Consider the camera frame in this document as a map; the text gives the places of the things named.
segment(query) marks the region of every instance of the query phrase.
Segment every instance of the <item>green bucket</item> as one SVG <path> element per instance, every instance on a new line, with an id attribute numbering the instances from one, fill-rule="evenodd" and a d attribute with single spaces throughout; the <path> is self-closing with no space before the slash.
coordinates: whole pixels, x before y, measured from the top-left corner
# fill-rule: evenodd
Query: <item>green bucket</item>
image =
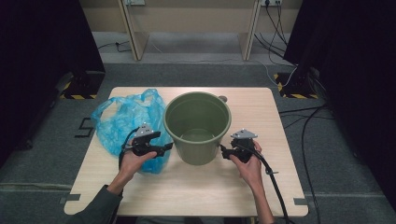
<path id="1" fill-rule="evenodd" d="M 231 112 L 219 97 L 201 91 L 179 95 L 165 108 L 163 123 L 172 136 L 180 158 L 191 165 L 215 159 Z"/>

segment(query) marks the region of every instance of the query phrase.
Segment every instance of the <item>sleeve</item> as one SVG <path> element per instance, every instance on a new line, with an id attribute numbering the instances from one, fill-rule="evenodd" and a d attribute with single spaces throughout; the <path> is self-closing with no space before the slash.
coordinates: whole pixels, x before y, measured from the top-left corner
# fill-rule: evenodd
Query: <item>sleeve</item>
<path id="1" fill-rule="evenodd" d="M 74 214 L 67 224 L 105 224 L 120 204 L 121 199 L 121 196 L 110 193 L 107 185 L 104 185 L 92 202 L 84 210 Z"/>

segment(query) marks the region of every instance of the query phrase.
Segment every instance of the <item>person's right hand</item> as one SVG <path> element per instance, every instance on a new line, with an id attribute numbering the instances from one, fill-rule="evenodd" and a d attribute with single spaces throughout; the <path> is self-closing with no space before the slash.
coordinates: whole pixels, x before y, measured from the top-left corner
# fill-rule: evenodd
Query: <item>person's right hand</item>
<path id="1" fill-rule="evenodd" d="M 261 152 L 262 147 L 259 145 L 259 143 L 256 141 L 253 141 L 253 143 L 256 150 Z M 234 155 L 230 155 L 230 160 L 235 163 L 239 170 L 240 176 L 251 188 L 257 185 L 262 187 L 262 163 L 256 156 L 252 155 L 247 163 L 241 162 Z"/>

